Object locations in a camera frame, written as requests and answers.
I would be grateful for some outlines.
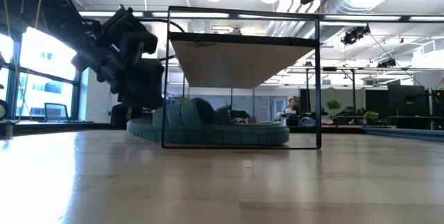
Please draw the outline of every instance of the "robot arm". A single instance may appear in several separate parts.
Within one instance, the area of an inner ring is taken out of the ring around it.
[[[123,6],[104,24],[83,19],[72,0],[42,0],[42,12],[52,36],[77,51],[71,61],[78,71],[97,73],[111,85],[124,107],[156,108],[163,104],[163,66],[142,59],[154,53],[157,37]]]

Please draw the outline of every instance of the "glass wall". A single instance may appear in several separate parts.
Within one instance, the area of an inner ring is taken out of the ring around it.
[[[65,105],[69,119],[77,119],[75,91],[80,76],[71,64],[76,55],[73,49],[28,28],[22,42],[0,34],[0,52],[5,59],[0,71],[0,85],[4,87],[0,89],[0,99],[9,105],[9,119],[44,120],[45,103]]]

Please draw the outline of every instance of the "ceiling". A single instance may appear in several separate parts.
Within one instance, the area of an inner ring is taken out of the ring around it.
[[[132,7],[134,10],[165,11],[168,6],[193,6],[206,8],[230,8],[242,10],[276,11],[279,3],[264,3],[261,0],[220,0],[210,2],[208,0],[74,0],[80,11],[108,11],[118,9],[120,4]],[[383,0],[369,13],[376,14],[421,14],[421,15],[444,15],[444,0]],[[189,20],[180,24],[186,26]],[[211,20],[211,25],[225,26],[227,28],[242,28],[244,34],[264,35],[267,31],[269,21],[232,21],[226,19]],[[328,65],[362,65],[370,64],[373,60],[385,52],[396,52],[399,61],[410,61],[412,51],[421,47],[421,44],[430,42],[432,38],[444,37],[444,24],[369,24],[372,35],[381,44],[382,48],[371,36],[366,36],[358,44],[351,46],[346,51],[338,47],[339,39],[332,37],[321,49],[323,64]],[[160,39],[166,39],[163,26],[156,26],[161,30],[155,32]],[[350,27],[335,27],[333,33],[340,35]]]

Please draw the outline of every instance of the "person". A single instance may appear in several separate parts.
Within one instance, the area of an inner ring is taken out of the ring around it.
[[[299,114],[299,107],[296,106],[296,101],[294,100],[294,98],[290,98],[289,104],[286,109],[295,110],[296,114]]]

